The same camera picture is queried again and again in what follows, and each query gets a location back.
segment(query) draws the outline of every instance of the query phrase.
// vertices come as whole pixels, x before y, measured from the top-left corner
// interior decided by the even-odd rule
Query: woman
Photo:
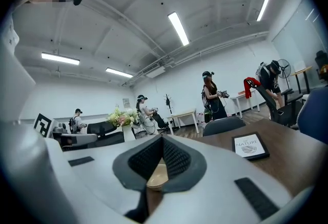
[[[156,129],[155,122],[149,118],[151,115],[156,114],[156,111],[149,111],[145,103],[147,99],[148,98],[143,95],[138,96],[136,108],[139,112],[139,120],[149,135],[157,135],[158,131]]]
[[[227,113],[219,98],[219,96],[222,97],[222,94],[217,92],[217,87],[212,81],[212,74],[209,71],[204,72],[203,80],[204,80],[203,89],[207,101],[211,105],[213,120],[227,117]]]

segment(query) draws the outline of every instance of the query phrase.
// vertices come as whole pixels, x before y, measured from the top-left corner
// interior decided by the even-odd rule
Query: fluorescent light
[[[313,20],[313,23],[314,23],[314,21],[319,17],[319,15],[320,15],[320,14],[318,14],[317,17]]]
[[[48,53],[42,53],[41,54],[43,59],[47,60],[53,60],[53,61],[58,61],[58,62],[63,62],[63,63],[68,63],[68,64],[73,64],[73,65],[79,65],[80,60],[73,59],[73,58],[68,58],[68,57],[63,57],[55,54],[48,54]]]
[[[128,77],[128,78],[133,77],[133,75],[131,75],[131,74],[125,74],[125,73],[122,73],[120,71],[117,71],[117,70],[114,70],[114,69],[110,69],[110,68],[107,68],[106,69],[106,72],[113,73],[113,74],[118,74],[118,75],[125,76],[125,77]]]
[[[312,11],[309,13],[309,15],[307,16],[307,18],[305,18],[305,20],[309,19],[310,15],[313,13],[314,8],[312,9]]]
[[[261,21],[261,19],[262,19],[262,16],[263,16],[263,14],[264,14],[264,11],[265,11],[265,9],[266,9],[266,7],[267,7],[267,5],[268,5],[268,2],[269,2],[269,0],[264,0],[264,2],[263,2],[263,4],[262,4],[262,8],[261,8],[261,10],[260,10],[260,13],[259,13],[259,15],[258,15],[258,17],[257,17],[257,21]]]
[[[178,15],[176,14],[176,12],[169,14],[168,17],[169,17],[171,23],[173,24],[175,31],[178,33],[182,44],[184,46],[189,44],[189,40],[187,38],[185,30],[183,29],[183,26],[182,26],[180,19],[179,19]]]

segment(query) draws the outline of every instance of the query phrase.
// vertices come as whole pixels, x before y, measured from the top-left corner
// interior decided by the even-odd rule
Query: flower bouquet
[[[115,108],[114,113],[107,117],[107,122],[112,123],[115,127],[124,127],[132,125],[138,120],[137,109],[129,108],[126,111],[119,111]]]

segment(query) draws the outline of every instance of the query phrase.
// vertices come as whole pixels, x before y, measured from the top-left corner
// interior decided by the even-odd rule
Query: sign
[[[129,108],[130,107],[130,100],[128,98],[123,98],[123,106],[125,108]]]
[[[39,114],[34,120],[33,127],[43,137],[49,137],[51,130],[54,128],[55,120],[49,119],[42,114]]]
[[[257,132],[232,138],[233,151],[248,160],[268,157],[270,154]]]

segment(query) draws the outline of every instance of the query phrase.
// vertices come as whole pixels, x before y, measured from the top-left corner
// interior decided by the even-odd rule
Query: white table
[[[256,105],[257,105],[257,111],[260,112],[260,105],[259,105],[259,102],[258,102],[258,99],[257,99],[257,96],[256,96],[257,91],[256,90],[253,90],[253,91],[251,90],[251,93],[252,93],[252,96],[250,98],[248,98],[248,103],[250,105],[250,108],[251,108],[251,110],[253,109],[251,98],[255,98]],[[236,111],[235,102],[234,102],[234,111],[235,111],[235,114],[236,115],[237,115],[237,112],[239,112],[240,118],[242,118],[242,113],[241,113],[241,107],[240,107],[239,99],[242,98],[242,97],[245,97],[245,93],[244,94],[241,94],[241,95],[236,95],[236,96],[230,96],[229,97],[232,100],[232,102],[234,102],[234,100],[236,100],[238,111]]]
[[[169,127],[170,127],[170,131],[171,131],[171,135],[174,135],[174,134],[173,134],[172,125],[170,123],[170,120],[173,119],[173,118],[177,118],[178,126],[179,126],[179,128],[181,128],[180,122],[179,122],[179,117],[186,116],[186,115],[191,115],[193,117],[194,123],[195,123],[195,127],[196,127],[196,132],[197,132],[197,134],[199,134],[195,112],[196,112],[196,108],[191,109],[191,110],[188,110],[186,112],[182,112],[182,113],[179,113],[179,114],[172,114],[171,116],[168,116],[167,119],[168,119],[168,122],[169,122]]]

